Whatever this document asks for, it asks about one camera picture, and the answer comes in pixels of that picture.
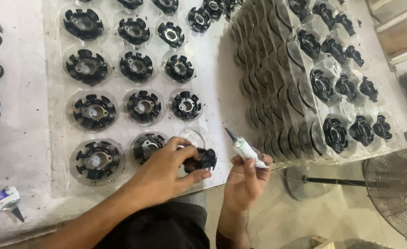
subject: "center hole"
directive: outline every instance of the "center hole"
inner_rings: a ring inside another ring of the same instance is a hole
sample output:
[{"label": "center hole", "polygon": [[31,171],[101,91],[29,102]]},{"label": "center hole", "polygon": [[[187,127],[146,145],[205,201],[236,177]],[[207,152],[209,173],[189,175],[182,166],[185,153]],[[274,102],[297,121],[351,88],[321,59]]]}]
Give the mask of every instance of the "center hole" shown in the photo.
[{"label": "center hole", "polygon": [[176,39],[176,34],[173,31],[168,31],[167,32],[167,37],[170,38],[171,40]]}]

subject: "black plastic part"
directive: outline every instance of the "black plastic part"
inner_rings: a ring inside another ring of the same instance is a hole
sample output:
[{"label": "black plastic part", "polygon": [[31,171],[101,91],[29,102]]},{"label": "black plastic part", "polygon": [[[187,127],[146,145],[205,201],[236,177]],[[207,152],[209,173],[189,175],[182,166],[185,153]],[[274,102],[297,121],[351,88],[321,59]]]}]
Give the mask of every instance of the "black plastic part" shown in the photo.
[{"label": "black plastic part", "polygon": [[188,158],[184,161],[184,169],[186,173],[191,173],[199,169],[212,169],[216,167],[217,157],[213,149],[205,150],[197,148],[199,153],[199,160]]},{"label": "black plastic part", "polygon": [[321,45],[315,40],[314,35],[306,34],[305,30],[301,30],[297,37],[300,42],[300,48],[307,54],[311,59],[317,59],[320,54]]},{"label": "black plastic part", "polygon": [[333,29],[336,20],[333,17],[333,12],[326,7],[326,4],[321,3],[314,6],[313,13],[321,16],[322,20],[328,26],[329,30]]},{"label": "black plastic part", "polygon": [[365,117],[361,115],[355,117],[355,123],[349,128],[349,133],[352,138],[361,142],[365,147],[374,141],[371,126],[366,122]]},{"label": "black plastic part", "polygon": [[343,152],[348,147],[346,140],[346,129],[340,126],[341,122],[337,118],[327,118],[323,123],[323,132],[325,133],[325,142],[337,154]]},{"label": "black plastic part", "polygon": [[136,83],[147,82],[153,73],[150,57],[146,55],[142,58],[141,53],[126,53],[125,59],[121,58],[119,65],[121,73]]},{"label": "black plastic part", "polygon": [[127,9],[137,9],[137,7],[144,4],[144,0],[118,0],[119,3],[122,3],[123,7]]},{"label": "black plastic part", "polygon": [[[201,103],[197,102],[198,100],[199,98],[195,94],[190,96],[190,92],[187,91],[177,94],[174,97],[172,105],[174,115],[183,121],[195,119],[199,115],[199,111],[202,109]],[[188,104],[191,105],[189,110],[184,110],[184,108],[180,105],[183,102],[188,102]]]},{"label": "black plastic part", "polygon": [[184,44],[185,35],[182,34],[182,29],[174,26],[172,22],[167,22],[166,25],[161,23],[157,28],[157,34],[172,48],[179,48]]},{"label": "black plastic part", "polygon": [[368,81],[368,77],[363,77],[363,83],[360,85],[360,92],[368,96],[372,102],[378,102],[378,91],[374,88],[372,81]]},{"label": "black plastic part", "polygon": [[179,0],[153,0],[152,2],[166,15],[174,15],[179,7]]},{"label": "black plastic part", "polygon": [[346,95],[349,102],[352,102],[357,98],[357,93],[355,93],[355,87],[352,82],[349,81],[349,77],[346,75],[340,76],[336,83],[336,92]]},{"label": "black plastic part", "polygon": [[349,36],[355,35],[354,26],[345,14],[342,13],[336,15],[336,23],[342,24],[348,32]]},{"label": "black plastic part", "polygon": [[323,103],[328,102],[334,94],[334,89],[331,87],[331,81],[323,75],[321,70],[311,71],[311,87],[314,95],[317,96]]},{"label": "black plastic part", "polygon": [[333,38],[326,40],[322,44],[322,51],[325,53],[332,54],[333,57],[340,63],[344,64],[346,60],[346,55],[343,52],[342,46],[337,43]]},{"label": "black plastic part", "polygon": [[146,23],[141,18],[137,18],[133,21],[133,18],[122,18],[119,22],[118,28],[119,36],[133,45],[140,45],[148,41],[150,37],[149,27],[146,27]]},{"label": "black plastic part", "polygon": [[377,116],[377,123],[372,126],[374,133],[384,140],[389,140],[392,138],[392,134],[389,133],[391,126],[386,122],[386,117],[383,115]]},{"label": "black plastic part", "polygon": [[193,64],[185,56],[173,55],[165,65],[167,75],[178,83],[187,83],[194,74]]},{"label": "black plastic part", "polygon": [[196,32],[205,32],[211,25],[210,16],[205,12],[204,9],[193,7],[190,12],[188,12],[188,22],[190,28]]},{"label": "black plastic part", "polygon": [[203,9],[212,19],[219,19],[223,14],[223,4],[220,0],[203,0]]},{"label": "black plastic part", "polygon": [[67,10],[65,13],[64,26],[67,31],[87,42],[96,40],[103,35],[103,23],[99,16],[91,9],[83,12],[82,9],[76,9],[76,13],[72,10]]}]

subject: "white glue tube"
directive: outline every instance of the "white glue tube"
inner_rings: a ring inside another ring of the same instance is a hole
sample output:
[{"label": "white glue tube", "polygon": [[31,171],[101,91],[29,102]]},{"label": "white glue tube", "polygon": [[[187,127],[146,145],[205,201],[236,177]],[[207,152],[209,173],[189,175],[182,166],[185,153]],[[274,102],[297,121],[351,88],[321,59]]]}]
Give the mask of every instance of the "white glue tube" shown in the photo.
[{"label": "white glue tube", "polygon": [[236,136],[234,135],[230,130],[225,128],[226,132],[228,132],[229,137],[233,140],[233,143],[231,146],[233,146],[233,149],[239,154],[239,156],[246,161],[249,158],[252,158],[256,160],[256,166],[257,168],[269,168],[268,166],[265,165],[264,162],[259,160],[259,156],[257,156],[257,153],[254,152],[254,150],[251,148],[251,146],[245,141],[244,138],[241,136]]},{"label": "white glue tube", "polygon": [[8,186],[0,191],[0,210],[10,211],[16,218],[24,222],[18,204],[21,200],[18,190],[13,186]]}]

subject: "human hand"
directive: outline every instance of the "human hand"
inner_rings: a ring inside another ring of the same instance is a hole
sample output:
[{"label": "human hand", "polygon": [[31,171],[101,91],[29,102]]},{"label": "human hand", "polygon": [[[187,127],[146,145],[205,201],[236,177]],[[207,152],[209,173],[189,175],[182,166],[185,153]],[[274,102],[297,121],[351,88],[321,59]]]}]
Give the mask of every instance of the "human hand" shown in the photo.
[{"label": "human hand", "polygon": [[[188,146],[178,149],[178,145]],[[198,152],[190,141],[181,137],[171,138],[162,149],[151,155],[116,195],[126,202],[138,202],[139,209],[168,201],[186,191],[191,185],[211,177],[211,172],[202,169],[193,171],[183,178],[177,178],[180,165],[191,157],[198,159]]]},{"label": "human hand", "polygon": [[271,176],[272,157],[256,149],[254,151],[269,168],[256,168],[254,159],[244,162],[239,155],[231,159],[233,168],[226,181],[223,205],[232,212],[249,211],[262,195]]}]

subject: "finger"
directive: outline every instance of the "finger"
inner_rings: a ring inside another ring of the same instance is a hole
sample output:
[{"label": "finger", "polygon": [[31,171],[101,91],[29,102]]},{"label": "finger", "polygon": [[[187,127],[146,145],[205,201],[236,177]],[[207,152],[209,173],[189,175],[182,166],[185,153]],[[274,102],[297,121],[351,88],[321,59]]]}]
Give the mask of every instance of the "finger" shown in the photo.
[{"label": "finger", "polygon": [[165,147],[168,147],[176,151],[178,145],[189,145],[189,144],[191,144],[191,142],[184,139],[183,137],[174,136],[168,141]]},{"label": "finger", "polygon": [[256,161],[254,159],[248,159],[243,166],[246,187],[252,195],[260,191],[259,181],[256,176],[256,167],[254,166],[255,163]]},{"label": "finger", "polygon": [[211,172],[207,171],[206,169],[199,169],[199,170],[191,172],[187,176],[176,180],[176,185],[179,190],[178,194],[189,189],[189,187],[191,185],[200,183],[204,179],[210,178],[210,177],[211,177]]}]

